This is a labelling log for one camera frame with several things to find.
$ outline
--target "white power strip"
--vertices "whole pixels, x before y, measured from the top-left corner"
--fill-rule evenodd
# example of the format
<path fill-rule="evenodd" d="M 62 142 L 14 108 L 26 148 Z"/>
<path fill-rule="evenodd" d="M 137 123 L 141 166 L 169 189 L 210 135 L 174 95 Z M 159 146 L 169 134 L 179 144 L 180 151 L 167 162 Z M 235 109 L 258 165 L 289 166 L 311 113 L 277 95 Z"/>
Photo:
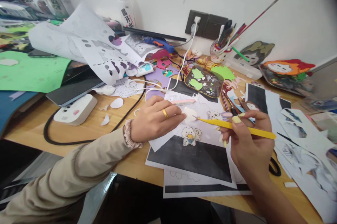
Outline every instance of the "white power strip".
<path fill-rule="evenodd" d="M 55 115 L 54 120 L 72 126 L 81 125 L 97 104 L 97 99 L 86 94 L 66 107 L 62 107 Z"/>

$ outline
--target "wooden desk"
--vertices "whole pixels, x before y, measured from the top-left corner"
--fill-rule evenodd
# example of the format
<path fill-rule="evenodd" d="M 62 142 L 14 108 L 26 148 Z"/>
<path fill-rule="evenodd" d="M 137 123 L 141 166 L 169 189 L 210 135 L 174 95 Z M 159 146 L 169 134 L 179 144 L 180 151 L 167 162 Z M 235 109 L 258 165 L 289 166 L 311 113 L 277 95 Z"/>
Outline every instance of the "wooden desk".
<path fill-rule="evenodd" d="M 252 81 L 251 79 L 247 78 L 239 72 L 233 72 L 235 76 L 247 80 L 247 83 L 250 83 Z M 269 89 L 280 94 L 282 98 L 292 103 L 301 99 L 301 97 L 294 94 L 290 94 L 288 92 L 281 91 L 280 89 L 273 88 L 263 80 L 259 80 L 259 82 L 263 83 L 265 86 L 268 86 Z M 239 82 L 239 89 L 234 90 L 237 96 L 241 96 L 240 90 L 245 92 L 245 84 L 246 82 Z M 66 143 L 87 139 L 97 139 L 104 134 L 110 133 L 114 126 L 120 121 L 120 119 L 139 98 L 139 95 L 134 95 L 127 99 L 124 99 L 124 105 L 119 109 L 108 108 L 107 111 L 99 111 L 99 108 L 110 104 L 117 97 L 100 96 L 97 94 L 93 95 L 98 99 L 98 104 L 89 115 L 88 119 L 79 126 L 68 126 L 53 121 L 49 128 L 49 135 L 51 139 Z M 145 101 L 143 98 L 142 101 L 139 102 L 139 104 L 134 108 L 134 110 L 142 107 L 144 103 Z M 15 124 L 4 136 L 4 138 L 59 156 L 65 156 L 72 149 L 76 148 L 77 145 L 56 146 L 47 143 L 43 137 L 44 125 L 48 118 L 56 111 L 57 108 L 58 106 L 56 106 L 49 100 L 42 101 L 41 104 L 30 114 L 28 114 L 27 117 Z M 126 119 L 134 118 L 134 110 L 129 114 Z M 108 113 L 110 116 L 110 122 L 108 125 L 100 126 L 106 113 Z M 163 186 L 163 170 L 145 165 L 149 147 L 149 143 L 146 143 L 142 149 L 136 149 L 132 151 L 121 162 L 118 163 L 113 171 L 131 178 Z M 273 158 L 277 160 L 275 153 L 273 153 Z M 299 213 L 305 218 L 308 223 L 322 223 L 322 220 L 316 212 L 315 208 L 311 205 L 309 200 L 299 188 L 286 188 L 284 186 L 284 182 L 293 182 L 293 180 L 288 178 L 282 167 L 281 170 L 281 177 L 275 177 L 273 175 L 270 175 L 271 179 L 278 185 L 281 191 L 286 195 L 286 197 L 290 200 L 290 202 L 294 205 L 294 207 L 299 211 Z M 223 197 L 204 197 L 204 199 L 249 213 L 261 215 L 261 212 L 258 209 L 256 202 L 252 196 L 238 195 Z"/>

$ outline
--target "orange hair drawing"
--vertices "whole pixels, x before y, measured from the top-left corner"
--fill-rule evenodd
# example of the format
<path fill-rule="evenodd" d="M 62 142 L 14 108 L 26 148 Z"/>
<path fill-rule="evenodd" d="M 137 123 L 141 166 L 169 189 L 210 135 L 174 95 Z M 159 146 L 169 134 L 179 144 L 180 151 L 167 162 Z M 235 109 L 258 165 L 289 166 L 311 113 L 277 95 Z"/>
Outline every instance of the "orange hair drawing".
<path fill-rule="evenodd" d="M 274 71 L 280 75 L 298 75 L 300 73 L 307 72 L 308 70 L 316 66 L 315 64 L 308 64 L 308 63 L 302 62 L 299 59 L 268 61 L 268 62 L 265 62 L 263 65 L 268 67 L 269 64 L 288 65 L 292 69 L 292 71 L 286 72 L 286 73 Z"/>

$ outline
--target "right hand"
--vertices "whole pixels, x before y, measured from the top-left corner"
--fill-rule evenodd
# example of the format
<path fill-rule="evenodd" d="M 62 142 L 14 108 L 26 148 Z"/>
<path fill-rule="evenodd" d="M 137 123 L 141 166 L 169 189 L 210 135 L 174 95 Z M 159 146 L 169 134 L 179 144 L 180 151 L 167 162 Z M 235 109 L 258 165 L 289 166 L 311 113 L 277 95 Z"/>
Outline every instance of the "right hand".
<path fill-rule="evenodd" d="M 186 118 L 181 109 L 160 96 L 151 97 L 131 122 L 131 140 L 145 142 L 157 139 L 175 129 Z"/>
<path fill-rule="evenodd" d="M 253 124 L 248 118 L 255 118 Z M 269 162 L 274 149 L 274 140 L 251 135 L 248 127 L 271 132 L 268 114 L 249 110 L 240 117 L 232 118 L 232 129 L 220 128 L 223 140 L 231 137 L 231 156 L 246 182 L 269 179 Z"/>

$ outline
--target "wall socket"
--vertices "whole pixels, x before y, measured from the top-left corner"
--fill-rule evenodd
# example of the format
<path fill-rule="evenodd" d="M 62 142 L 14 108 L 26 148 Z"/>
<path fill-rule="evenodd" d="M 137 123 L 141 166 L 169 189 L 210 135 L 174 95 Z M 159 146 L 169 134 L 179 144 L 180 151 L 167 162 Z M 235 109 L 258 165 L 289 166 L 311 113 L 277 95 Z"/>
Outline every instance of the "wall socket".
<path fill-rule="evenodd" d="M 194 18 L 196 16 L 199 16 L 201 18 L 200 22 L 198 23 L 196 36 L 201 36 L 211 40 L 215 40 L 219 37 L 221 25 L 225 25 L 228 21 L 228 18 L 225 17 L 190 10 L 185 33 L 191 34 L 191 27 L 194 24 Z"/>
<path fill-rule="evenodd" d="M 201 18 L 201 20 L 198 23 L 198 30 L 196 32 L 196 36 L 201 36 L 202 33 L 203 33 L 203 31 L 204 31 L 204 28 L 206 26 L 208 15 L 209 15 L 208 13 L 203 13 L 203 12 L 198 12 L 198 11 L 195 11 L 195 10 L 190 10 L 189 18 L 188 18 L 187 24 L 186 24 L 185 33 L 187 33 L 187 34 L 191 34 L 192 33 L 191 32 L 191 27 L 194 24 L 194 18 L 196 16 L 198 16 L 198 17 Z"/>

